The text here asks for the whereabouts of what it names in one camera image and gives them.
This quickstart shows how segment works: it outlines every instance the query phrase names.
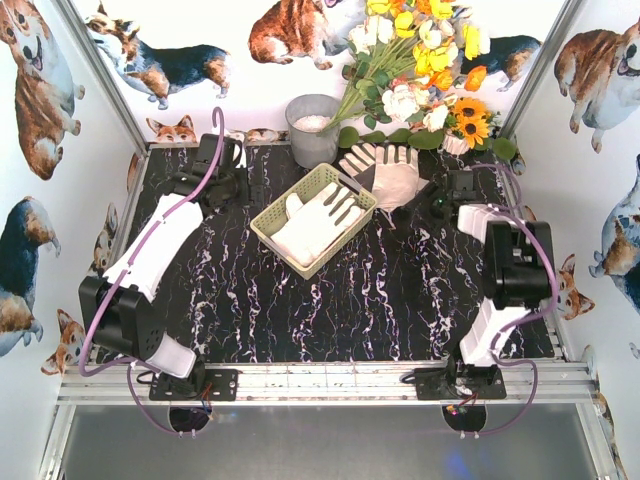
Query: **sunflower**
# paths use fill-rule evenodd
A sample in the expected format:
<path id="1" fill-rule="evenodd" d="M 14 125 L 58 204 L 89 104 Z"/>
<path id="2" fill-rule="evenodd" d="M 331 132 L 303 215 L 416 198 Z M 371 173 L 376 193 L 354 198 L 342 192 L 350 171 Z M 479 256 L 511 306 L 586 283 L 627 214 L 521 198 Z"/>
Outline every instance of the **sunflower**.
<path id="1" fill-rule="evenodd" d="M 475 98 L 461 98 L 453 107 L 458 118 L 480 118 L 487 114 L 487 106 Z"/>
<path id="2" fill-rule="evenodd" d="M 484 139 L 489 136 L 489 125 L 481 117 L 458 117 L 457 128 L 471 148 L 474 148 L 476 143 L 484 145 Z"/>

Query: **white cotton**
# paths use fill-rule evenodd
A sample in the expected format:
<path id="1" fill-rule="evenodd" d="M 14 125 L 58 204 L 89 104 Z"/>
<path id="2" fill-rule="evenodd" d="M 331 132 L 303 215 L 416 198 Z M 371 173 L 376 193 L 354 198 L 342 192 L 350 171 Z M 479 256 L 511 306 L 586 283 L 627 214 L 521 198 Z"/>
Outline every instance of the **white cotton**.
<path id="1" fill-rule="evenodd" d="M 302 130 L 303 132 L 316 133 L 322 131 L 330 121 L 330 117 L 324 117 L 322 115 L 309 115 L 298 119 L 296 123 L 293 124 L 293 126 L 298 130 Z"/>

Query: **black mounting bracket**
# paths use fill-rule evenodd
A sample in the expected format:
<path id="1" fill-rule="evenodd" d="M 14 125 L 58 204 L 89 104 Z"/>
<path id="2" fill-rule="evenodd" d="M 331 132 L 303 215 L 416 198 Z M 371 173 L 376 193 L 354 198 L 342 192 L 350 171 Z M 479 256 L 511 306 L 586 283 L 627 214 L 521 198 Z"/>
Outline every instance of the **black mounting bracket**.
<path id="1" fill-rule="evenodd" d="M 233 402 L 238 391 L 238 370 L 206 368 L 202 357 L 198 357 L 187 378 L 176 378 L 166 373 L 154 375 L 149 390 L 149 400 L 154 402 L 206 400 Z"/>
<path id="2" fill-rule="evenodd" d="M 478 400 L 502 400 L 507 397 L 502 372 L 497 365 L 476 367 L 462 361 L 460 349 L 449 356 L 444 368 L 416 368 L 402 378 L 414 384 L 418 400 L 456 400 L 473 392 Z"/>

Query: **white flower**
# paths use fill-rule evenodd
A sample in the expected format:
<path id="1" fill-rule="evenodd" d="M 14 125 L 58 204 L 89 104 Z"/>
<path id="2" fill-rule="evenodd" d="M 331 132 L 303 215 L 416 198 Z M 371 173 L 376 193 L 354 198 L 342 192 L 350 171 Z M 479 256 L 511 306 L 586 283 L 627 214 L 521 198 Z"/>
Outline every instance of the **white flower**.
<path id="1" fill-rule="evenodd" d="M 384 113 L 396 122 L 405 122 L 420 106 L 408 85 L 398 85 L 394 90 L 387 90 L 382 95 Z"/>
<path id="2" fill-rule="evenodd" d="M 356 47 L 355 53 L 369 53 L 369 47 L 376 44 L 376 37 L 373 36 L 373 42 L 371 41 L 371 35 L 369 35 L 364 25 L 358 25 L 349 32 L 349 40 L 353 42 Z"/>
<path id="3" fill-rule="evenodd" d="M 440 20 L 438 28 L 445 37 L 452 37 L 456 33 L 453 25 L 451 25 L 447 20 Z"/>
<path id="4" fill-rule="evenodd" d="M 422 39 L 425 47 L 430 50 L 435 50 L 442 43 L 442 33 L 440 30 L 431 30 L 433 26 L 433 22 L 431 20 L 427 20 L 418 29 L 418 35 Z"/>
<path id="5" fill-rule="evenodd" d="M 444 121 L 447 119 L 447 115 L 449 115 L 449 108 L 446 105 L 440 105 L 427 113 L 422 123 L 427 127 L 427 130 L 435 132 L 444 127 Z"/>
<path id="6" fill-rule="evenodd" d="M 365 29 L 369 38 L 373 37 L 372 45 L 375 45 L 376 35 L 382 43 L 389 43 L 394 36 L 393 22 L 388 18 L 374 15 L 365 21 Z"/>

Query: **artificial flower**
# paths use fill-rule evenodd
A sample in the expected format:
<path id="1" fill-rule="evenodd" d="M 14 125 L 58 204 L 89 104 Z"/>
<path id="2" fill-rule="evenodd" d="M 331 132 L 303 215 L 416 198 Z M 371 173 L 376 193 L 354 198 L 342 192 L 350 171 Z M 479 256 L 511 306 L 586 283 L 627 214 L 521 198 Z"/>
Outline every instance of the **artificial flower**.
<path id="1" fill-rule="evenodd" d="M 433 85 L 443 92 L 449 90 L 452 84 L 453 77 L 450 70 L 443 70 L 433 76 Z"/>
<path id="2" fill-rule="evenodd" d="M 391 10 L 391 2 L 389 0 L 367 0 L 367 14 L 374 13 L 380 15 Z"/>
<path id="3" fill-rule="evenodd" d="M 451 23 L 449 23 L 447 20 L 440 20 L 440 22 L 438 23 L 438 28 L 445 37 L 452 37 L 456 33 L 453 25 L 451 25 Z"/>
<path id="4" fill-rule="evenodd" d="M 464 84 L 464 89 L 470 92 L 477 92 L 480 90 L 480 86 L 484 79 L 487 78 L 487 67 L 480 65 L 471 69 L 467 75 L 467 81 Z"/>
<path id="5" fill-rule="evenodd" d="M 448 115 L 449 108 L 446 105 L 440 105 L 427 113 L 422 120 L 422 123 L 427 127 L 427 130 L 435 132 L 444 127 L 444 122 Z"/>
<path id="6" fill-rule="evenodd" d="M 467 60 L 473 60 L 478 55 L 489 53 L 491 50 L 491 39 L 489 35 L 473 25 L 464 25 L 462 28 L 464 35 L 464 56 Z"/>
<path id="7" fill-rule="evenodd" d="M 459 117 L 457 128 L 471 148 L 476 143 L 483 145 L 485 138 L 489 136 L 489 125 L 482 117 Z"/>
<path id="8" fill-rule="evenodd" d="M 376 35 L 378 40 L 382 43 L 389 43 L 393 38 L 393 22 L 388 18 L 381 17 L 380 15 L 374 15 L 372 17 L 368 17 L 364 23 L 367 38 L 373 37 L 373 45 L 376 43 Z"/>
<path id="9" fill-rule="evenodd" d="M 429 0 L 432 15 L 440 20 L 453 17 L 453 7 L 450 3 L 446 0 Z"/>
<path id="10" fill-rule="evenodd" d="M 433 21 L 427 20 L 418 29 L 418 35 L 423 41 L 424 46 L 430 49 L 438 48 L 442 43 L 442 33 L 440 30 L 431 30 Z"/>
<path id="11" fill-rule="evenodd" d="M 480 118 L 487 113 L 487 106 L 475 98 L 461 98 L 453 107 L 453 114 L 460 118 Z"/>
<path id="12" fill-rule="evenodd" d="M 355 53 L 370 53 L 369 48 L 376 44 L 376 34 L 367 32 L 364 25 L 358 25 L 349 32 L 349 40 L 356 47 Z"/>
<path id="13" fill-rule="evenodd" d="M 402 12 L 395 19 L 396 33 L 401 38 L 411 38 L 415 33 L 411 30 L 413 25 L 413 14 L 411 12 Z"/>
<path id="14" fill-rule="evenodd" d="M 414 113 L 420 111 L 416 97 L 408 85 L 398 85 L 382 94 L 384 113 L 396 122 L 405 122 Z"/>
<path id="15" fill-rule="evenodd" d="M 467 153 L 471 147 L 469 147 L 469 144 L 464 138 L 458 138 L 447 132 L 442 142 L 442 148 L 451 155 L 462 155 L 463 153 Z"/>
<path id="16" fill-rule="evenodd" d="M 416 75 L 424 77 L 433 73 L 433 68 L 429 64 L 429 54 L 431 50 L 422 44 L 413 47 L 413 58 L 416 60 Z"/>

